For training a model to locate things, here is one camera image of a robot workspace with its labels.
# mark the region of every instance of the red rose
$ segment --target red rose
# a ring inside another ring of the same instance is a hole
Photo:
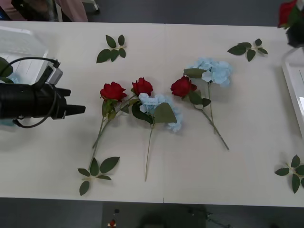
[[[280,22],[279,27],[290,26],[288,25],[288,17],[292,10],[292,8],[296,5],[297,0],[293,0],[292,2],[283,3],[280,6]]]
[[[147,82],[143,77],[138,79],[138,82],[132,82],[133,92],[138,96],[139,94],[148,94],[151,96],[151,92],[153,91],[153,87],[150,82]]]
[[[123,89],[120,84],[112,82],[111,84],[104,85],[104,88],[100,90],[100,95],[104,100],[115,99],[121,101],[121,99],[127,96],[124,91],[125,89]]]
[[[171,90],[173,91],[173,95],[184,97],[190,90],[196,90],[196,85],[192,84],[191,80],[184,75],[181,79],[171,85]]]

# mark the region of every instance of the black cable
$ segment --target black cable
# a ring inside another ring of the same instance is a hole
[[[18,120],[13,120],[13,123],[15,125],[17,125],[18,127],[22,127],[22,128],[33,128],[33,127],[37,127],[39,126],[40,124],[42,124],[43,122],[45,122],[47,120],[47,118],[49,118],[51,115],[52,115],[52,112],[54,111],[54,108],[55,108],[55,105],[56,105],[56,101],[57,101],[57,92],[56,90],[54,89],[54,87],[51,85],[51,84],[48,84],[53,90],[54,90],[54,100],[53,100],[53,104],[48,112],[48,114],[41,120],[39,121],[38,123],[34,124],[34,125],[31,125],[31,126],[24,126],[22,125]]]
[[[54,59],[50,59],[50,58],[43,58],[43,57],[23,57],[23,58],[18,58],[15,59],[14,61],[11,61],[9,64],[7,64],[0,72],[0,77],[2,76],[2,74],[4,73],[4,71],[9,68],[11,65],[13,65],[14,63],[20,62],[22,60],[27,60],[27,59],[37,59],[37,60],[45,60],[45,61],[49,61],[51,63],[53,63],[55,68],[58,68],[60,63],[57,60]]]

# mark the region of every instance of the white tray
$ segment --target white tray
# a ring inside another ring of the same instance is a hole
[[[292,49],[286,53],[282,68],[302,138],[304,138],[304,49]]]

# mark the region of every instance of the artificial flower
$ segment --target artificial flower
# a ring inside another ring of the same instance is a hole
[[[181,129],[181,122],[183,120],[183,115],[179,108],[174,107],[173,102],[170,97],[164,95],[156,95],[155,97],[149,97],[148,94],[139,94],[138,98],[140,99],[142,105],[140,110],[143,113],[153,115],[157,106],[161,103],[168,103],[175,115],[176,123],[168,123],[168,129],[177,132]]]
[[[230,84],[232,66],[224,61],[214,61],[212,58],[199,58],[188,68],[198,68],[206,70],[202,74],[202,79],[206,82],[220,84],[221,87],[227,87]]]
[[[138,82],[132,82],[133,92],[138,96],[141,93],[148,94],[151,96],[151,92],[153,91],[153,87],[150,82],[146,81],[143,77],[138,79]]]
[[[104,100],[114,99],[121,101],[127,96],[124,91],[125,89],[123,89],[120,84],[112,82],[111,84],[104,85],[104,88],[100,90],[100,95]]]
[[[288,25],[288,17],[293,9],[293,7],[296,5],[297,0],[293,0],[291,2],[285,2],[281,4],[280,6],[280,15],[279,15],[279,27],[289,27]]]
[[[172,94],[180,97],[188,95],[190,90],[195,91],[196,88],[196,85],[192,84],[185,75],[171,85]]]

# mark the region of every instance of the plastic container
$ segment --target plastic container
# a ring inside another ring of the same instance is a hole
[[[295,48],[286,53],[282,68],[304,139],[304,48]]]
[[[0,57],[11,62],[21,57],[49,57],[49,51],[31,31],[0,26]],[[23,60],[13,64],[14,72],[9,76],[15,83],[33,84],[39,80],[48,62]],[[14,131],[11,120],[0,120],[0,129]]]

